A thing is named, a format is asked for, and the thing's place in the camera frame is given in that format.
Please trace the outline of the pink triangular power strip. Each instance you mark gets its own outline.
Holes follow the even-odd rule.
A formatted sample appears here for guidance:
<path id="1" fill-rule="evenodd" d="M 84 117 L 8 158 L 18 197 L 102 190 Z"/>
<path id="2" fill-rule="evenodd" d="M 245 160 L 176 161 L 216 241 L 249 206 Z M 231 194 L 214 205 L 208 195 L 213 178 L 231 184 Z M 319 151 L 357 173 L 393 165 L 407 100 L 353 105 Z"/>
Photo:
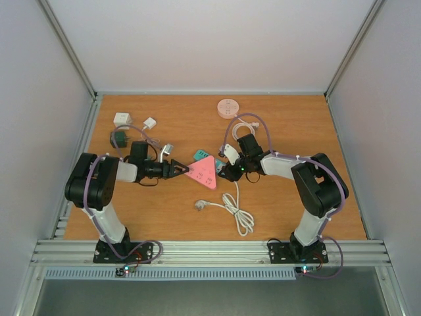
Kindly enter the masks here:
<path id="1" fill-rule="evenodd" d="M 198 160 L 188 167 L 189 171 L 186 173 L 188 178 L 210 190 L 216 189 L 216 164 L 213 156 Z"/>

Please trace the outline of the teal power strip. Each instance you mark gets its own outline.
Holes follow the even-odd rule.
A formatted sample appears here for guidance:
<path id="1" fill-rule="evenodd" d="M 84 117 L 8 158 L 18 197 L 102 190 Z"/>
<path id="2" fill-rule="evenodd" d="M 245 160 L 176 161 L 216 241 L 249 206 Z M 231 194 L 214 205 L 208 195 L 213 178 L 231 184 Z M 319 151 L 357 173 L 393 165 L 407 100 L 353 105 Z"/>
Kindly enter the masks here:
<path id="1" fill-rule="evenodd" d="M 206 151 L 202 149 L 198 149 L 196 153 L 193 155 L 193 159 L 194 161 L 200 161 L 204 158 L 207 158 L 208 156 L 210 156 L 209 153 L 207 153 Z M 218 158 L 215 158 L 214 161 L 215 161 L 215 171 L 216 171 L 216 174 L 218 174 L 226 164 Z"/>

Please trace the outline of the white usb charger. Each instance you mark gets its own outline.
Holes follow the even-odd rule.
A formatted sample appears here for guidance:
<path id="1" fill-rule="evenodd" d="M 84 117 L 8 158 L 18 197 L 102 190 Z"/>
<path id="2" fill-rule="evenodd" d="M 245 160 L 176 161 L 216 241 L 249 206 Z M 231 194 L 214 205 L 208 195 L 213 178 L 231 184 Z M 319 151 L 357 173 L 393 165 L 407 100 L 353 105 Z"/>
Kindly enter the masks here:
<path id="1" fill-rule="evenodd" d="M 152 117 L 147 118 L 145 121 L 143 121 L 143 127 L 151 130 L 153 127 L 157 125 L 157 122 Z"/>

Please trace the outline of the green cube socket adapter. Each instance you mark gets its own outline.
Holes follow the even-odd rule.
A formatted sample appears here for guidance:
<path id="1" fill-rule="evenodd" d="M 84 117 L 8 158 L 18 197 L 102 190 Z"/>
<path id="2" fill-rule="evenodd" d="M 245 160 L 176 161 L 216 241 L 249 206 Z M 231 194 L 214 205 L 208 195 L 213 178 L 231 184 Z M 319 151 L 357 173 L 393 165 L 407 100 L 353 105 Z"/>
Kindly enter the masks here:
<path id="1" fill-rule="evenodd" d="M 126 148 L 128 146 L 129 137 L 125 131 L 117 130 L 116 132 L 110 133 L 110 144 L 113 148 Z"/>

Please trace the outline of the round pink power strip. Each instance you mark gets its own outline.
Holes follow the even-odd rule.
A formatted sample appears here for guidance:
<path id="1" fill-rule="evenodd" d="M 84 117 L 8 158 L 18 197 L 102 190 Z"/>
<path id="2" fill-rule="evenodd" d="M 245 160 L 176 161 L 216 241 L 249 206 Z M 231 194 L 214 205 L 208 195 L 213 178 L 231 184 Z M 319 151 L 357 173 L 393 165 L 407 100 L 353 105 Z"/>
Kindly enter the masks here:
<path id="1" fill-rule="evenodd" d="M 239 103 L 234 99 L 222 99 L 216 108 L 218 115 L 223 119 L 232 119 L 239 113 Z"/>

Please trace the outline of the white cube socket adapter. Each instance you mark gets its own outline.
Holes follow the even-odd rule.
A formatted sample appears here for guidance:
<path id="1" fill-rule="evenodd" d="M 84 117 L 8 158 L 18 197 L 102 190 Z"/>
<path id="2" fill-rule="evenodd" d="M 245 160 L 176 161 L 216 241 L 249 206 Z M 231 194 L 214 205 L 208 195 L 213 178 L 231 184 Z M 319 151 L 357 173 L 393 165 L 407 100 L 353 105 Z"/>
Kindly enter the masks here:
<path id="1" fill-rule="evenodd" d="M 132 118 L 129 113 L 115 113 L 113 119 L 114 126 L 121 130 L 128 130 L 132 124 Z"/>

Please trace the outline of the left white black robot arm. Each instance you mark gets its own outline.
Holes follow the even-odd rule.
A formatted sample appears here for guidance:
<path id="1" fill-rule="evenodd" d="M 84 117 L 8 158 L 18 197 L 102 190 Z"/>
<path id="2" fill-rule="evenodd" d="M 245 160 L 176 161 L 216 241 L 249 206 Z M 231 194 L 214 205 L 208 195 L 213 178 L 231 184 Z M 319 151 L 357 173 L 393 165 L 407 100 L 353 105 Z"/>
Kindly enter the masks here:
<path id="1" fill-rule="evenodd" d="M 82 153 L 68 178 L 65 198 L 89 217 L 99 233 L 94 263 L 151 263 L 162 253 L 158 241 L 132 242 L 128 228 L 120 222 L 112 205 L 118 181 L 141 184 L 145 178 L 169 179 L 189 172 L 188 166 L 165 159 L 172 150 L 170 144 L 156 151 L 154 159 L 148 158 L 150 148 L 151 144 L 136 141 L 123 159 Z"/>

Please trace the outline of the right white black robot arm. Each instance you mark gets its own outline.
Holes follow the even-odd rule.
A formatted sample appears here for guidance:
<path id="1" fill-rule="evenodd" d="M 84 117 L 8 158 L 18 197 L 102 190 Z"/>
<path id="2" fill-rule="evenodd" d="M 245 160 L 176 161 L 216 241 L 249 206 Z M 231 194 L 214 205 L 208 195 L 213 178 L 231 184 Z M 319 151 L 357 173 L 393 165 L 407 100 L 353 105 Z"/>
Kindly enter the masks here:
<path id="1" fill-rule="evenodd" d="M 322 232 L 332 215 L 343 207 L 349 190 L 328 156 L 293 156 L 277 151 L 263 151 L 252 134 L 237 140 L 240 150 L 229 144 L 220 148 L 219 156 L 227 158 L 219 176 L 235 182 L 244 174 L 257 173 L 293 180 L 304 207 L 303 216 L 289 238 L 289 254 L 304 261 L 320 243 Z"/>

